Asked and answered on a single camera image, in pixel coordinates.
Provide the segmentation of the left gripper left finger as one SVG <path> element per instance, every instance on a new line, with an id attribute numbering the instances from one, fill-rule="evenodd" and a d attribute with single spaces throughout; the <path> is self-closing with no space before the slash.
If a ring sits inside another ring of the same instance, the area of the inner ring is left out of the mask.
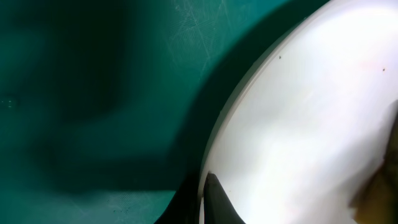
<path id="1" fill-rule="evenodd" d="M 155 224 L 199 224 L 198 177 L 187 177 Z"/>

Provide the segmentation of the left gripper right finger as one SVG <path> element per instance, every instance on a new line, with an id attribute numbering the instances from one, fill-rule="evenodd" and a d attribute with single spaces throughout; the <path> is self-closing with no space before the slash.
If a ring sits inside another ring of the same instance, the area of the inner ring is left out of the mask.
<path id="1" fill-rule="evenodd" d="M 205 224 L 244 224 L 215 174 L 207 175 L 203 196 Z"/>

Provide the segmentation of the white plate with orange stain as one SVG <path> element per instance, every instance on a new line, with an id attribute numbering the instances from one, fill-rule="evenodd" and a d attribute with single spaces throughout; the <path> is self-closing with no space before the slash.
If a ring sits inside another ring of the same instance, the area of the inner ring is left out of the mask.
<path id="1" fill-rule="evenodd" d="M 353 223 L 397 114 L 397 1 L 330 1 L 249 69 L 203 160 L 244 223 Z"/>

